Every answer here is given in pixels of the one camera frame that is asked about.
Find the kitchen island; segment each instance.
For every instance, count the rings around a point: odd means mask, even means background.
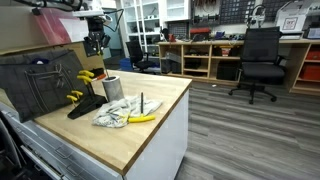
[[[154,121],[119,129],[93,126],[98,110],[75,120],[67,118],[73,105],[20,123],[18,114],[0,95],[0,109],[22,139],[22,147],[53,178],[174,179],[187,148],[190,79],[108,71],[120,76],[125,96],[161,100]],[[101,81],[92,83],[104,95]]]

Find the gray wood-look floor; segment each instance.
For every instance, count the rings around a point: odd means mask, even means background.
[[[176,180],[320,179],[320,98],[278,96],[193,83],[189,100],[188,149]]]

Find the office chair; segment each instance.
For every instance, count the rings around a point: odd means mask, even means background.
[[[264,86],[256,85],[256,81],[262,79],[278,79],[285,75],[284,69],[279,66],[278,56],[279,38],[281,36],[279,27],[247,29],[245,41],[241,54],[242,75],[245,79],[253,80],[251,85],[239,83],[234,91],[250,91],[251,99],[249,104],[253,104],[254,93],[262,92],[271,96],[271,101],[277,101],[277,97],[265,90]]]
[[[139,41],[126,42],[128,51],[130,54],[130,62],[133,68],[133,65],[139,68],[139,71],[145,73],[145,69],[152,67],[154,62],[149,61],[149,53],[143,53]]]

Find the chair wheel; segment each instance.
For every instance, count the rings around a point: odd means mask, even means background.
[[[272,102],[276,102],[276,101],[277,101],[277,98],[276,98],[276,97],[273,97],[273,98],[271,98],[271,101],[272,101]]]

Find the workbench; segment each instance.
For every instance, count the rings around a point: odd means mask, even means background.
[[[181,56],[181,72],[163,73],[166,76],[191,78],[195,81],[216,83],[235,86],[239,83],[240,71],[237,72],[238,78],[234,80],[222,80],[217,78],[217,69],[219,62],[240,61],[238,56],[216,56],[213,49],[218,46],[240,47],[244,41],[204,41],[204,42],[160,42],[159,58],[160,66],[166,60],[167,52],[174,52]],[[319,64],[320,60],[306,59],[307,54],[312,47],[319,47],[320,40],[280,40],[279,52],[287,51],[287,61],[285,64],[286,75],[284,83],[289,92],[302,93],[310,95],[320,95],[320,81],[302,79],[299,75],[305,64]],[[187,55],[190,50],[196,50],[205,55]],[[184,64],[192,59],[201,59],[201,65],[197,69],[185,68]]]
[[[161,100],[156,119],[123,128],[92,125],[98,110],[75,120],[66,106],[25,123],[0,91],[0,110],[21,147],[53,179],[174,179],[187,148],[190,79],[108,71],[120,76],[125,96]],[[104,95],[101,81],[92,83]]]

